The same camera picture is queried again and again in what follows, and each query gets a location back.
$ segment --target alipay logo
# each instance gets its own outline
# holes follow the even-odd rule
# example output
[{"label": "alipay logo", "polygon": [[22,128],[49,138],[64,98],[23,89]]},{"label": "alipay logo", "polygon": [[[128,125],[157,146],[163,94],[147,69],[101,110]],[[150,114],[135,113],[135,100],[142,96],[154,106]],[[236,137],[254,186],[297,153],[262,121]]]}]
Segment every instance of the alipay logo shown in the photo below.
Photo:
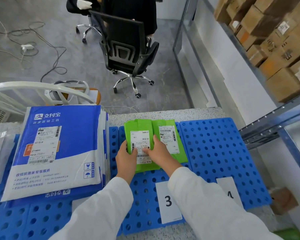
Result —
[{"label": "alipay logo", "polygon": [[34,120],[42,120],[44,118],[44,114],[43,113],[37,113],[34,116]]}]

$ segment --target left hand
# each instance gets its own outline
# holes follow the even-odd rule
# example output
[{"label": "left hand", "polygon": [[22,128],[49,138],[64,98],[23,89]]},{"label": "left hand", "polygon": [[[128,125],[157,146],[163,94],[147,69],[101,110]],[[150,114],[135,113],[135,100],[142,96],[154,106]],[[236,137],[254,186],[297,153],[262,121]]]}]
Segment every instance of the left hand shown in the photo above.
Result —
[{"label": "left hand", "polygon": [[122,142],[118,154],[115,158],[117,162],[118,174],[116,177],[123,178],[128,184],[136,172],[138,150],[135,148],[131,155],[127,153],[127,140]]}]

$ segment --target number 3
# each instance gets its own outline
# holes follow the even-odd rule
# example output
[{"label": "number 3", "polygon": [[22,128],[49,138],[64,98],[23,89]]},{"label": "number 3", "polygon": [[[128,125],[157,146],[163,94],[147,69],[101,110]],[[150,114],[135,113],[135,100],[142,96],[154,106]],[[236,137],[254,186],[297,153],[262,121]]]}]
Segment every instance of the number 3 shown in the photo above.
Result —
[{"label": "number 3", "polygon": [[172,205],[172,202],[170,201],[170,200],[171,200],[170,196],[167,195],[167,196],[165,197],[165,199],[167,199],[167,202],[169,202],[169,204],[166,204],[166,206],[168,206],[168,207],[171,206],[171,205]]}]

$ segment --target green package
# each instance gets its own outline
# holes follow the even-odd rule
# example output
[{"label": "green package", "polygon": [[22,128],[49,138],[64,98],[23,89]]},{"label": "green package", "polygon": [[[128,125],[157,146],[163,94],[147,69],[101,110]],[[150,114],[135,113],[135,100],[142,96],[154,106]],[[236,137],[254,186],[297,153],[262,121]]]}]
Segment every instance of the green package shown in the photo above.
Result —
[{"label": "green package", "polygon": [[185,149],[182,145],[180,135],[174,120],[153,120],[153,133],[166,144],[171,156],[180,163],[188,162]]},{"label": "green package", "polygon": [[138,149],[136,173],[157,170],[160,167],[155,164],[150,157],[142,151],[144,147],[154,147],[152,121],[136,119],[124,123],[124,132],[127,139],[128,153],[131,154],[133,148]]}]

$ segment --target office chair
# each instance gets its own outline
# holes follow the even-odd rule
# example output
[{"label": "office chair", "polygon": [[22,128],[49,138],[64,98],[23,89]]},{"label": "office chair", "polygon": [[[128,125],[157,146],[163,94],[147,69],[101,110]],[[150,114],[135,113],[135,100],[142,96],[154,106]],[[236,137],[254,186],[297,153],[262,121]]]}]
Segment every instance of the office chair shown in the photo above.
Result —
[{"label": "office chair", "polygon": [[98,22],[101,36],[100,46],[103,52],[105,66],[113,74],[116,71],[126,77],[118,80],[113,92],[118,93],[116,86],[126,80],[131,80],[136,98],[140,98],[134,78],[142,78],[152,86],[155,82],[141,76],[147,67],[153,63],[159,48],[159,43],[148,42],[145,36],[143,22],[134,21],[104,13],[90,11],[91,16]]},{"label": "office chair", "polygon": [[[79,9],[77,7],[77,1],[78,0],[67,0],[66,7],[67,7],[68,12],[81,14],[83,16],[88,16],[89,18],[91,18],[89,10],[100,11],[101,7],[100,7],[100,4],[98,3],[97,0],[84,0],[84,1],[88,1],[88,2],[92,3],[91,9]],[[86,36],[87,36],[87,33],[90,30],[94,29],[101,35],[101,33],[99,32],[97,27],[95,27],[93,24],[79,24],[79,25],[77,25],[76,28],[75,28],[75,31],[76,31],[77,34],[80,34],[79,27],[86,27],[87,28],[86,31],[84,31],[83,38],[82,38],[82,43],[84,43],[84,44],[87,43]]]}]

